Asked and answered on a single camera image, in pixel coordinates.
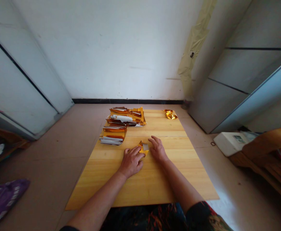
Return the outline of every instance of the purple plastic bag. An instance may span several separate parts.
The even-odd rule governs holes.
[[[0,220],[28,189],[29,180],[20,179],[0,185]]]

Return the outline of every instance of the right hand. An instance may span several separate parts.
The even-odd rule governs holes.
[[[165,149],[163,147],[163,144],[162,144],[162,141],[155,137],[155,136],[151,136],[152,139],[148,139],[153,147],[150,147],[150,152],[152,154],[152,156],[159,162],[163,162],[163,161],[166,161],[166,160],[169,160],[166,152],[165,152]]]

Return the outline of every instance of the finger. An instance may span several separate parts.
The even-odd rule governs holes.
[[[133,147],[132,149],[130,149],[130,151],[128,152],[129,154],[132,154],[133,152],[134,152],[134,150],[136,149],[136,148],[138,148],[139,146],[136,146],[136,147]]]
[[[159,138],[157,138],[156,136],[151,136],[157,143],[160,143],[160,144],[162,144],[162,141],[159,139]]]
[[[142,169],[143,165],[144,165],[143,161],[140,161],[140,162],[138,163],[138,165],[136,166],[137,172],[139,172],[139,171]]]
[[[129,151],[130,149],[125,149],[124,150],[124,154],[126,155],[126,154],[128,154],[128,151]]]
[[[135,160],[137,160],[137,162],[142,158],[142,157],[145,157],[146,155],[144,153],[139,153],[136,155],[136,158]]]
[[[137,147],[135,147],[134,150],[131,151],[131,154],[135,156],[139,153],[140,150],[141,150],[141,147],[137,146]]]
[[[158,143],[154,139],[149,138],[148,140],[153,144],[154,147],[158,145]]]

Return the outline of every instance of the table surface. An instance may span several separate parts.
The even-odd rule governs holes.
[[[77,210],[101,188],[120,166],[123,151],[135,147],[151,135],[160,138],[170,160],[205,200],[219,199],[198,155],[187,137],[180,120],[167,119],[162,110],[144,110],[148,123],[129,127],[120,146],[98,141],[67,203],[66,210]],[[162,169],[150,155],[143,158],[142,170],[129,178],[118,194],[113,207],[163,204],[176,202]]]

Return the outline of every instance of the peeling wall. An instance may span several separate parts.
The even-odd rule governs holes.
[[[182,81],[183,92],[185,97],[192,94],[192,77],[191,71],[194,67],[195,60],[201,50],[201,47],[207,37],[207,29],[211,15],[213,13],[216,0],[204,0],[196,25],[191,28],[188,41],[178,68],[178,75]]]

